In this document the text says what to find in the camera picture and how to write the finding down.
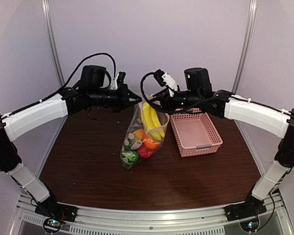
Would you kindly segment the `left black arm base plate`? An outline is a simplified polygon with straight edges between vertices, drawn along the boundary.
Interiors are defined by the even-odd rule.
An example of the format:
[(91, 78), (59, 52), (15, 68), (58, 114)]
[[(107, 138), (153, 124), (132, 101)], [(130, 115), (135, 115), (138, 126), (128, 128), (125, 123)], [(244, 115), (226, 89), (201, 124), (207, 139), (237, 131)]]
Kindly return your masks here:
[(35, 208), (37, 214), (68, 222), (75, 222), (77, 210), (78, 208), (75, 206), (60, 204), (55, 201), (43, 203), (37, 202)]

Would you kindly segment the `green toy watermelon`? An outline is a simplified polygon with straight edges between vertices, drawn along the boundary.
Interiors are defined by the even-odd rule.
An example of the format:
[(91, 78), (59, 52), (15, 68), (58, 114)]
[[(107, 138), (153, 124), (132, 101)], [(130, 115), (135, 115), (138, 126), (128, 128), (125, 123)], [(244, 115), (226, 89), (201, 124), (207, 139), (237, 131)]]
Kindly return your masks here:
[(137, 151), (123, 151), (121, 153), (121, 160), (126, 165), (133, 165), (139, 160)]

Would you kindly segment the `orange toy orange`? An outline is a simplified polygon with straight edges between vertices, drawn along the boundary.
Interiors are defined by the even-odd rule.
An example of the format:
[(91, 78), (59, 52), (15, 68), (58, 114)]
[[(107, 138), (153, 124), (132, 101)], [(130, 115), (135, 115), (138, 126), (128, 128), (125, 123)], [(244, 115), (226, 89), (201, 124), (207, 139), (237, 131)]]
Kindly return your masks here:
[(161, 142), (154, 140), (153, 138), (143, 139), (143, 145), (150, 150), (156, 150), (161, 146)]

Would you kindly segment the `pink perforated plastic basket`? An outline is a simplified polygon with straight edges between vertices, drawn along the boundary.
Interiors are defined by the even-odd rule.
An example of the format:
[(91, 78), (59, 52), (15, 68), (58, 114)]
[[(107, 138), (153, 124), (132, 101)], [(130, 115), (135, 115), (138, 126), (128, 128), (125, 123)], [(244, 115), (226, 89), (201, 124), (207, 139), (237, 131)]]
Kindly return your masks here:
[(170, 121), (181, 157), (216, 153), (223, 144), (208, 114), (198, 108), (171, 115)]

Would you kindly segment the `yellow toy banana bunch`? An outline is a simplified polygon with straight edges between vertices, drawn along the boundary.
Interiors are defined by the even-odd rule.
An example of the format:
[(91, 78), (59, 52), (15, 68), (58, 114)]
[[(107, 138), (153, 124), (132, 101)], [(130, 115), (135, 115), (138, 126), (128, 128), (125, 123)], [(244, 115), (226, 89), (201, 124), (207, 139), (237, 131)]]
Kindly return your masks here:
[(157, 112), (145, 102), (140, 114), (147, 135), (154, 140), (161, 141), (165, 137), (165, 132), (163, 129), (155, 130), (156, 128), (161, 127)]

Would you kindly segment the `red toy apple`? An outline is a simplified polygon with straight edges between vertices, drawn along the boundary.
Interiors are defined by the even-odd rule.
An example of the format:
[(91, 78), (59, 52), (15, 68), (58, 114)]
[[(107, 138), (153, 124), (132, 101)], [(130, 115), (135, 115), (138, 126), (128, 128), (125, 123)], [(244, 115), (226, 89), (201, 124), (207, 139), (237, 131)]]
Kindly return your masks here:
[(147, 148), (147, 147), (144, 146), (144, 145), (141, 145), (141, 146), (138, 148), (137, 152), (138, 152), (138, 154), (139, 154), (139, 156), (140, 156), (141, 158), (149, 158), (149, 157), (151, 157), (151, 156), (153, 155), (154, 150), (149, 149), (149, 148)]

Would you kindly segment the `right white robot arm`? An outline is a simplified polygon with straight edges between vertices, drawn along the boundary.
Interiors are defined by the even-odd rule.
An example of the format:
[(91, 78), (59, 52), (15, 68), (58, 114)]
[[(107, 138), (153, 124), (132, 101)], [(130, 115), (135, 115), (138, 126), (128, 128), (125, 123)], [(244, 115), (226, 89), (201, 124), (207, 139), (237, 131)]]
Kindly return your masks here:
[(264, 199), (294, 167), (294, 109), (286, 111), (273, 108), (226, 90), (215, 92), (205, 68), (184, 70), (187, 85), (185, 91), (180, 90), (176, 81), (161, 69), (151, 72), (151, 75), (163, 87), (152, 98), (152, 101), (160, 102), (152, 105), (159, 112), (173, 115), (198, 108), (215, 117), (253, 125), (281, 139), (274, 160), (250, 190), (245, 201), (226, 207), (230, 215), (235, 212), (242, 212), (246, 216), (258, 214)]

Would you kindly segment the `clear zip top bag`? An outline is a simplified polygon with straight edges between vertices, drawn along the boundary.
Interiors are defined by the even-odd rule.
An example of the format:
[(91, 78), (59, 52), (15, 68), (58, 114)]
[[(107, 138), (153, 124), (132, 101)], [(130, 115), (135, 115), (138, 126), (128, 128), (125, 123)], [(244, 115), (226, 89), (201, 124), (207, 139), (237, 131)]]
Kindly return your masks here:
[[(131, 132), (133, 132), (133, 131), (135, 131), (135, 130), (138, 130), (138, 129), (144, 129), (143, 121), (141, 119), (140, 112), (143, 110), (143, 104), (145, 102), (146, 101), (143, 100), (142, 102), (138, 103), (134, 107), (134, 114), (133, 114), (131, 123), (130, 123), (128, 129), (127, 129), (127, 132), (125, 134), (125, 138), (123, 140), (122, 148), (121, 148), (121, 151), (120, 151), (120, 157), (121, 157), (121, 153), (123, 151), (137, 151), (138, 148), (141, 146), (140, 144), (138, 144), (138, 141), (136, 143), (134, 143), (133, 145), (130, 145), (129, 144), (129, 141), (128, 141), (128, 134), (131, 133)], [(156, 128), (155, 130), (163, 129), (164, 132), (165, 132), (165, 135), (166, 135), (167, 126), (168, 126), (168, 123), (170, 121), (170, 116), (168, 114), (161, 113), (161, 112), (159, 112), (157, 110), (155, 110), (155, 111), (157, 112), (157, 115), (158, 115), (158, 118), (159, 118), (159, 121), (160, 121), (160, 124), (161, 124), (161, 127)], [(152, 138), (152, 137), (150, 137), (149, 135), (147, 135), (147, 133), (145, 131), (144, 139), (145, 138)], [(161, 141), (159, 141), (159, 142), (161, 142), (161, 146), (163, 145), (164, 139), (165, 139), (165, 137)], [(161, 148), (161, 146), (158, 149), (154, 150), (154, 153), (157, 152)], [(137, 161), (137, 163), (135, 163), (133, 165), (126, 165), (126, 164), (124, 164), (122, 162), (122, 160), (121, 160), (121, 162), (122, 162), (122, 165), (123, 165), (124, 168), (130, 169), (130, 168), (132, 168), (133, 166), (137, 165), (138, 163), (140, 163), (141, 161), (143, 161), (145, 159), (147, 159), (147, 158), (141, 158), (139, 156), (139, 160)]]

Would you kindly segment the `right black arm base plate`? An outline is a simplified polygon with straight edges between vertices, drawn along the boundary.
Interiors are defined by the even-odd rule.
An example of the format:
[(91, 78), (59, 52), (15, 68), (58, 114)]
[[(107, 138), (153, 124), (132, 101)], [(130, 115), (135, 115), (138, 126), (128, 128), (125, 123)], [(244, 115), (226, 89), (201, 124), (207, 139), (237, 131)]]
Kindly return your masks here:
[(224, 212), (229, 222), (257, 216), (266, 211), (267, 208), (264, 202), (242, 202), (224, 207)]

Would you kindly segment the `green orange toy mango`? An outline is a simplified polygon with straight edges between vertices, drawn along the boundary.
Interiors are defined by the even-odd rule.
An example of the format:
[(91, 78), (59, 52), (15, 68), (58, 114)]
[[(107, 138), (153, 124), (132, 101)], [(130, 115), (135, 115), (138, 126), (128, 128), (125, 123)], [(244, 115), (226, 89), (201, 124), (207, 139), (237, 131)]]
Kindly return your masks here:
[(138, 144), (143, 144), (143, 139), (145, 136), (144, 129), (138, 129), (128, 134), (128, 141), (130, 145), (133, 145), (138, 141)]

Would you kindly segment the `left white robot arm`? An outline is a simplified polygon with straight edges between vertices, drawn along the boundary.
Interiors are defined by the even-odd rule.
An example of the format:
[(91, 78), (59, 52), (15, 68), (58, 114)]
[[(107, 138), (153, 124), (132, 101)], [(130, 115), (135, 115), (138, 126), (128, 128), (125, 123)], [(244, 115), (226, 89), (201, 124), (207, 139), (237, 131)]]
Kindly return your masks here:
[(125, 75), (119, 72), (111, 77), (105, 67), (87, 65), (72, 87), (60, 88), (19, 110), (0, 113), (0, 171), (26, 190), (49, 217), (60, 214), (60, 205), (51, 190), (23, 163), (14, 141), (49, 122), (92, 107), (120, 112), (138, 104), (142, 99), (124, 83)]

